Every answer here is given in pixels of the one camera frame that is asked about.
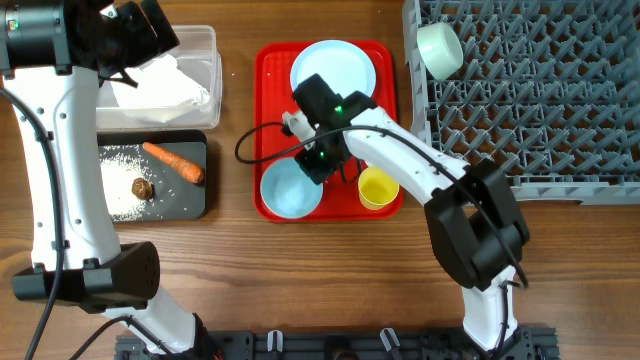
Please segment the light blue plate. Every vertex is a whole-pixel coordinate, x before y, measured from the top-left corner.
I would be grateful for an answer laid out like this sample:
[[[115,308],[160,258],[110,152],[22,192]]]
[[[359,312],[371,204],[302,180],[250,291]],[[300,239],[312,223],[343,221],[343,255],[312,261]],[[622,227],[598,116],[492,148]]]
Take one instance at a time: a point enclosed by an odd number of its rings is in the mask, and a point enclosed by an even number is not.
[[[293,91],[307,78],[318,74],[342,97],[361,92],[371,97],[376,88],[376,70],[369,56],[358,46],[341,40],[324,40],[307,46],[294,60],[290,71]]]

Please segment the white napkin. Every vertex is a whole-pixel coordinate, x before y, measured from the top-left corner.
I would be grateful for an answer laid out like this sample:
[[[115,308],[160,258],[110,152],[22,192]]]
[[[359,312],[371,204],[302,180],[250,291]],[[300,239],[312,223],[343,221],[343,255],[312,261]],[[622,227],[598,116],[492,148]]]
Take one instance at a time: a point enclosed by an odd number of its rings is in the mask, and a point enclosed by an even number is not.
[[[137,86],[110,81],[115,108],[125,115],[155,123],[169,123],[197,106],[206,105],[210,92],[178,67],[177,59],[164,55],[125,74]]]

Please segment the light blue bowl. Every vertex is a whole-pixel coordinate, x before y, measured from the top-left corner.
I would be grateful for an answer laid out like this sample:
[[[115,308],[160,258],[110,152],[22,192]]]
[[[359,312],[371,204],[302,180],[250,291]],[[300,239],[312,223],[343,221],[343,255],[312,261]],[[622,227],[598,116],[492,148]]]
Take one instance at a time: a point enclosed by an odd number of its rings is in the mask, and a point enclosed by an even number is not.
[[[315,184],[292,157],[270,164],[262,175],[259,189],[268,210],[289,220],[311,214],[324,194],[324,187]]]

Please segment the yellow plastic cup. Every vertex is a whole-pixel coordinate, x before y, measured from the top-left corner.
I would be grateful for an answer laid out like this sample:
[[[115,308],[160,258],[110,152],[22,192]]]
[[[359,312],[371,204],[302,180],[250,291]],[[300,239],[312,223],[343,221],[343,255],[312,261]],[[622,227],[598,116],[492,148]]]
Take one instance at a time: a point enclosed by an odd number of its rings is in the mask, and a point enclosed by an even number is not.
[[[358,178],[360,202],[369,210],[386,207],[396,199],[399,191],[399,184],[377,167],[367,167]]]

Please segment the green bowl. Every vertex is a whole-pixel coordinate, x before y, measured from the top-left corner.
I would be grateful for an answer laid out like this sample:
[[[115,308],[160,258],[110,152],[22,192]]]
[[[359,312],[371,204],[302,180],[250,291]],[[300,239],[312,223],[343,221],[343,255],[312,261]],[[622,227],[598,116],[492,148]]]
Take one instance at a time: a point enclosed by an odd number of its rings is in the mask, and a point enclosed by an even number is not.
[[[444,81],[463,64],[462,45],[453,28],[438,22],[421,27],[416,35],[421,59],[435,80]]]

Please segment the orange carrot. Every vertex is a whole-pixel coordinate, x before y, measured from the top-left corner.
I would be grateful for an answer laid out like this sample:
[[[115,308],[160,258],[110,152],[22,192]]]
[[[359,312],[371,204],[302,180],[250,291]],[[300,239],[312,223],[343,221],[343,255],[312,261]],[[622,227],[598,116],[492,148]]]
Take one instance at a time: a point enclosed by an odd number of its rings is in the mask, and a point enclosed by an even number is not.
[[[142,148],[153,157],[176,171],[186,181],[199,184],[204,180],[205,172],[202,167],[177,154],[174,154],[156,144],[144,142]]]

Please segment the brown mushroom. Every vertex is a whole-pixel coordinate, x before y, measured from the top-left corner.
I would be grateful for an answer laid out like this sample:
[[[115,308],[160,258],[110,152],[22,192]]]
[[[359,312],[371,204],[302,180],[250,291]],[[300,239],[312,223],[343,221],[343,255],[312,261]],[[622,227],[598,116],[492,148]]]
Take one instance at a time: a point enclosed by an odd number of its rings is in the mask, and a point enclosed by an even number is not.
[[[136,178],[131,186],[132,194],[139,200],[149,200],[154,195],[154,186],[144,178]]]

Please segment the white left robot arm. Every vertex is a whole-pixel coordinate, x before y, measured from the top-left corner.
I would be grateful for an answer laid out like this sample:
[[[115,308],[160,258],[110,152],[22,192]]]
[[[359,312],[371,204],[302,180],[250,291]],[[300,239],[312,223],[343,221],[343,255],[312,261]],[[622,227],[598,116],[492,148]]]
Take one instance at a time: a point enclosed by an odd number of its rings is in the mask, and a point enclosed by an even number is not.
[[[158,356],[219,359],[202,320],[162,288],[155,246],[120,241],[101,177],[101,85],[130,84],[129,68],[178,43],[155,1],[2,3],[1,94],[19,123],[34,218],[31,264],[12,286],[19,300],[121,323]]]

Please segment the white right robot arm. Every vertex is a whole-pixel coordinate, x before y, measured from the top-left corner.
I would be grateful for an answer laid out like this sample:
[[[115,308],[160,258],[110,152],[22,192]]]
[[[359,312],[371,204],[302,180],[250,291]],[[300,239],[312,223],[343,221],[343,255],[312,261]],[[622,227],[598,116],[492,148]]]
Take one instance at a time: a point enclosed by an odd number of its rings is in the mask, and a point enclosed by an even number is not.
[[[411,194],[424,208],[434,256],[462,287],[466,335],[486,354],[503,355],[518,327],[513,290],[528,285],[520,262],[530,235],[500,166],[436,150],[371,97],[342,97],[318,74],[293,99],[313,133],[295,156],[303,173],[320,184],[357,158]]]

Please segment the grey dishwasher rack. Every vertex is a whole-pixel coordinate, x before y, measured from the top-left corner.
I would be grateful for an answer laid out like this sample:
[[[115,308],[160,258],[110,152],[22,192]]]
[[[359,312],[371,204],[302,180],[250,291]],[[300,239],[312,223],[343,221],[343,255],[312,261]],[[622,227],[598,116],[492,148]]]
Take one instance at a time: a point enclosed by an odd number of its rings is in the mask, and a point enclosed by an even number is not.
[[[407,0],[402,17],[418,138],[494,160],[519,200],[638,203],[637,2]],[[417,45],[438,22],[464,57],[445,81]]]

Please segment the clear plastic bin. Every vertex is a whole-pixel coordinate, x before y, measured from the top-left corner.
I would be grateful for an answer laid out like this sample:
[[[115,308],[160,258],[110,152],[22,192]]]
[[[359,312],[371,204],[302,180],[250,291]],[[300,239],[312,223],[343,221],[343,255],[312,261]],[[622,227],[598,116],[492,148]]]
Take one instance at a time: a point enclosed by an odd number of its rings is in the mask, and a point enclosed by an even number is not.
[[[223,92],[216,33],[208,25],[173,27],[179,45],[126,70],[131,87],[105,82],[98,92],[97,129],[207,129],[218,125]]]

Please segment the red serving tray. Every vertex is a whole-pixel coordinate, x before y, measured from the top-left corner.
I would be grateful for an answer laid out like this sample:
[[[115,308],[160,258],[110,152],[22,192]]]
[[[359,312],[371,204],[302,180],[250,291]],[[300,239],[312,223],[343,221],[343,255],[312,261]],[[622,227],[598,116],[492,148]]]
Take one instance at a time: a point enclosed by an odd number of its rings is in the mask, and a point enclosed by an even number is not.
[[[356,40],[372,61],[376,71],[373,99],[392,119],[397,118],[395,73],[389,50],[373,40]],[[280,121],[282,114],[293,112],[297,106],[292,97],[290,71],[295,58],[310,44],[308,42],[282,42],[265,46],[255,62],[254,124]],[[253,156],[263,158],[299,143],[295,137],[285,136],[278,127],[261,130],[253,138]],[[381,220],[394,216],[402,207],[404,195],[398,194],[389,205],[373,211],[359,200],[356,176],[365,169],[364,162],[352,158],[344,165],[346,177],[336,172],[323,184],[323,197],[316,209],[303,217],[303,222],[333,222]]]

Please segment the white rice pile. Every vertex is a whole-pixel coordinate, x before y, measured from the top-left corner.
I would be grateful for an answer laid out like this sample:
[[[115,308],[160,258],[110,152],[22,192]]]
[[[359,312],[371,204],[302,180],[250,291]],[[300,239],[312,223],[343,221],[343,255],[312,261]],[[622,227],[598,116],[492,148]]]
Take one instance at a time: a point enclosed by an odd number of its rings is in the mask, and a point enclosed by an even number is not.
[[[151,182],[141,146],[102,146],[99,148],[99,156],[106,204],[112,220],[141,220],[153,198],[139,200],[131,192],[132,183],[136,178],[144,178]]]

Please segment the black tray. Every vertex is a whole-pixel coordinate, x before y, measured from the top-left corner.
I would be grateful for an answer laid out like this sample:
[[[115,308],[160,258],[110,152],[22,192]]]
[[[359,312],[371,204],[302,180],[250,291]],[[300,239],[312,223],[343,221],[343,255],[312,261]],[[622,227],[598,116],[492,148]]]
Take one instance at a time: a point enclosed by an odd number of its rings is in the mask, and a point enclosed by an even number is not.
[[[101,133],[99,148],[107,145],[140,145],[149,142],[177,154],[202,168],[207,163],[207,139],[199,130]],[[201,217],[206,210],[206,183],[193,184],[142,148],[147,161],[149,177],[154,185],[154,196],[141,220],[186,220]]]

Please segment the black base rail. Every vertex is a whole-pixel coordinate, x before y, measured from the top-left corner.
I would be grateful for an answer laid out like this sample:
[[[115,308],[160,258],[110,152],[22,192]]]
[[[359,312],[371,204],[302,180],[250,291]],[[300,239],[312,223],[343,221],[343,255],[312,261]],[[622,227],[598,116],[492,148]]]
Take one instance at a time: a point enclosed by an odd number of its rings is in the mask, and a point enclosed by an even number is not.
[[[336,359],[336,352],[348,350],[345,359],[492,359],[467,336],[462,328],[400,332],[385,328],[379,333],[282,333],[250,331],[210,332],[222,349],[223,359]],[[145,349],[136,337],[119,337],[114,359],[160,359]],[[555,328],[518,328],[505,340],[498,359],[561,359]]]

